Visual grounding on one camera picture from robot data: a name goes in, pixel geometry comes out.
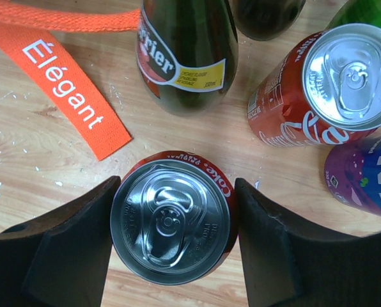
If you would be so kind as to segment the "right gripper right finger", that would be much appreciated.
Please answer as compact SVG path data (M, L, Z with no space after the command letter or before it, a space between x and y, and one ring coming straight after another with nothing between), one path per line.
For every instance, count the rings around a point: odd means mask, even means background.
M235 181L250 306L381 306L381 232L331 230Z

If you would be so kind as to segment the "canvas tote bag orange handles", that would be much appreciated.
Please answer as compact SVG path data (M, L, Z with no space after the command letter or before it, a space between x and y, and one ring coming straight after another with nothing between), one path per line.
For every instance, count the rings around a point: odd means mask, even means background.
M107 15L70 13L0 1L0 49L56 104L100 161L132 138L52 31L134 31L139 15L139 10Z

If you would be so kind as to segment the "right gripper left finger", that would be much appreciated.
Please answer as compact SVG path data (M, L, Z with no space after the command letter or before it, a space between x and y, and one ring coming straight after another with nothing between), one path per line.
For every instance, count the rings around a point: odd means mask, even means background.
M121 178L0 233L0 306L100 306Z

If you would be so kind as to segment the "purple soda can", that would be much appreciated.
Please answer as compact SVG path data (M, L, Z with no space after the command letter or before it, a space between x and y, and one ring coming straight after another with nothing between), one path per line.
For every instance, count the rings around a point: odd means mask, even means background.
M381 136L335 146L325 160L324 178L335 199L381 216Z

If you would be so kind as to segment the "green bottle gold foil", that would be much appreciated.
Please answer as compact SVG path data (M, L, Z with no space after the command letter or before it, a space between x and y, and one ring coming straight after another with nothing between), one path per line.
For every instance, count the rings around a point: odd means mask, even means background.
M349 23L365 23L381 28L381 0L347 1L326 28Z

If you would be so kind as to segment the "cola glass bottle red cap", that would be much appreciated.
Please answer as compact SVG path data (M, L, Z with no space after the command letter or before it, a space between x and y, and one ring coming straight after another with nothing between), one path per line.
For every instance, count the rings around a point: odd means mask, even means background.
M271 40L297 19L306 0L235 0L232 14L239 31L259 41Z

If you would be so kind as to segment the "red cola can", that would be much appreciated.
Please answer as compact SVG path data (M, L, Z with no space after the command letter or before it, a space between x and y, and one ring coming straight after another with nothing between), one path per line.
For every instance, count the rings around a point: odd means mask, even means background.
M353 23L298 43L262 81L247 121L276 147L342 145L381 126L381 28Z

